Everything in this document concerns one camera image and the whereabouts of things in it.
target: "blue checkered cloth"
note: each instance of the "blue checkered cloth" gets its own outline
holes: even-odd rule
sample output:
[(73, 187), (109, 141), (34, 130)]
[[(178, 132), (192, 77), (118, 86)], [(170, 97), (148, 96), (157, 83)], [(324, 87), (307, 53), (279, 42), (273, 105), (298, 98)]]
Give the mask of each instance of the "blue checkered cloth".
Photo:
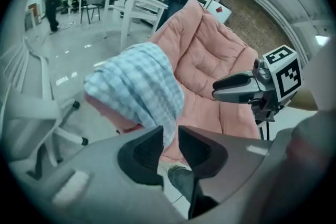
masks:
[(145, 128), (163, 126), (163, 145), (174, 139), (184, 94), (159, 46), (136, 44), (85, 78), (85, 91)]

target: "ceiling light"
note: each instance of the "ceiling light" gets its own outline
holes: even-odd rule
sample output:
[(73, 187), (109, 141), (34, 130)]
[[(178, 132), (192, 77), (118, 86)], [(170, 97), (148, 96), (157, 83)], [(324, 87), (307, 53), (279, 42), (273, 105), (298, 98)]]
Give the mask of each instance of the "ceiling light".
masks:
[(321, 35), (316, 35), (315, 38), (316, 38), (317, 43), (321, 46), (324, 46), (329, 40), (329, 37), (321, 36)]

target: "pink cushion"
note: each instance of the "pink cushion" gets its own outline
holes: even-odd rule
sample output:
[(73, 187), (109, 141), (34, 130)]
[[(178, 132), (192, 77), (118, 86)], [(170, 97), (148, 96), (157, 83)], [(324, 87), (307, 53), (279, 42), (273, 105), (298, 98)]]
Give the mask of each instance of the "pink cushion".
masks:
[[(184, 107), (177, 125), (191, 125), (217, 133), (259, 138), (250, 106), (217, 102), (212, 97), (212, 84), (229, 74), (251, 70), (257, 53), (229, 28), (220, 24), (196, 0), (172, 16), (150, 39), (168, 56), (177, 81), (184, 92)], [(103, 108), (102, 115), (127, 132), (139, 128)], [(161, 160), (186, 163), (178, 148), (176, 130), (172, 144), (165, 148)]]

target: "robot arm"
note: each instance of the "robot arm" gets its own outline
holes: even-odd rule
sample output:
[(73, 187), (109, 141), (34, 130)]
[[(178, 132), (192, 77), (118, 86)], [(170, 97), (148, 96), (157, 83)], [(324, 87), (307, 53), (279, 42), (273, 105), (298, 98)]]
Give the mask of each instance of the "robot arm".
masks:
[(283, 45), (256, 59), (252, 71), (222, 78), (213, 84), (213, 97), (221, 102), (251, 104), (256, 120), (274, 121), (301, 88), (298, 54)]

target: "chair wheel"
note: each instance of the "chair wheel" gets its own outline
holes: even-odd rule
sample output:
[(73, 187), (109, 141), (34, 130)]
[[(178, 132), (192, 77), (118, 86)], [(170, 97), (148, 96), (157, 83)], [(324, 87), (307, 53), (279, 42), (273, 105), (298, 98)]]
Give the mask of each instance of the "chair wheel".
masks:
[(89, 140), (87, 138), (82, 137), (82, 139), (83, 139), (82, 146), (86, 146), (89, 144)]
[(72, 106), (73, 106), (75, 109), (79, 109), (79, 107), (80, 107), (80, 103), (77, 102), (77, 101), (75, 101), (75, 102), (73, 103)]

